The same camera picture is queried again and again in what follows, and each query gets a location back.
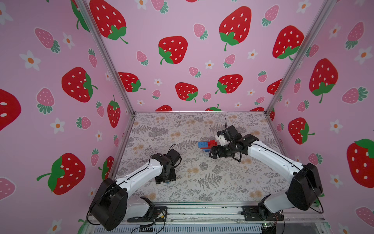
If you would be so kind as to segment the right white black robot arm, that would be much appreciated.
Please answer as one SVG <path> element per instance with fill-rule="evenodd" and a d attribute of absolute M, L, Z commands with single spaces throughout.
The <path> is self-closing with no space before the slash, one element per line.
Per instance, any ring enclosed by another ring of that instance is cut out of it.
<path fill-rule="evenodd" d="M 234 158 L 236 154 L 251 156 L 272 168 L 289 183 L 287 190 L 261 200 L 258 204 L 261 219 L 285 209 L 307 211 L 323 193 L 315 165 L 291 160 L 269 148 L 257 137 L 251 134 L 241 135 L 234 126 L 218 131 L 215 138 L 219 144 L 210 149 L 210 158 Z"/>

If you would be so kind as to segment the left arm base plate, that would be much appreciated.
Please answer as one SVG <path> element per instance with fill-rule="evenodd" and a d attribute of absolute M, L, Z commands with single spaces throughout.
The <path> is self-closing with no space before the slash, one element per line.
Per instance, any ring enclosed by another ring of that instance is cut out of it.
<path fill-rule="evenodd" d="M 129 223 L 149 223 L 149 222 L 163 222 L 162 219 L 167 218 L 168 207 L 156 206 L 149 208 L 143 217 L 132 217 L 127 219 Z"/>

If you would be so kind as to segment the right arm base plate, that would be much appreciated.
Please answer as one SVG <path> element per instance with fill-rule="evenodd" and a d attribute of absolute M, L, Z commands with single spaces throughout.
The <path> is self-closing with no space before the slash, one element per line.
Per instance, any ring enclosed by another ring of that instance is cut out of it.
<path fill-rule="evenodd" d="M 241 215 L 244 216 L 245 221 L 284 221 L 284 216 L 281 212 L 271 213 L 262 206 L 243 206 Z"/>

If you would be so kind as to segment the light blue 2x4 brick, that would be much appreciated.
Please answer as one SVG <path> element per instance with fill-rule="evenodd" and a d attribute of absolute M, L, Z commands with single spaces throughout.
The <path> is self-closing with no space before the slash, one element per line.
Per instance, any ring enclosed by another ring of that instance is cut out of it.
<path fill-rule="evenodd" d="M 208 142 L 198 142 L 198 147 L 201 149 L 208 148 Z"/>

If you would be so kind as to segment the red 2x4 brick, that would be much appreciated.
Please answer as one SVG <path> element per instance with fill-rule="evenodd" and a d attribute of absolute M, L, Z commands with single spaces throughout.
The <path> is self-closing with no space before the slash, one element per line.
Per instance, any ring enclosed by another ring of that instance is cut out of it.
<path fill-rule="evenodd" d="M 217 142 L 215 140 L 211 140 L 207 143 L 208 149 L 211 149 L 213 146 L 217 146 Z"/>

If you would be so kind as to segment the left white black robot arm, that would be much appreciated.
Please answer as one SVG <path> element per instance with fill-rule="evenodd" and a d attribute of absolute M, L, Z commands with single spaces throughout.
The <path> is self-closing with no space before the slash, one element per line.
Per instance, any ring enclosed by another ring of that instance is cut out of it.
<path fill-rule="evenodd" d="M 155 207 L 146 197 L 132 202 L 129 199 L 152 179 L 155 179 L 156 184 L 176 181 L 175 168 L 181 161 L 180 154 L 170 149 L 166 154 L 152 155 L 148 163 L 118 180 L 105 179 L 100 184 L 87 214 L 92 215 L 98 225 L 107 231 L 115 229 L 125 219 L 152 224 L 166 221 L 167 207 Z"/>

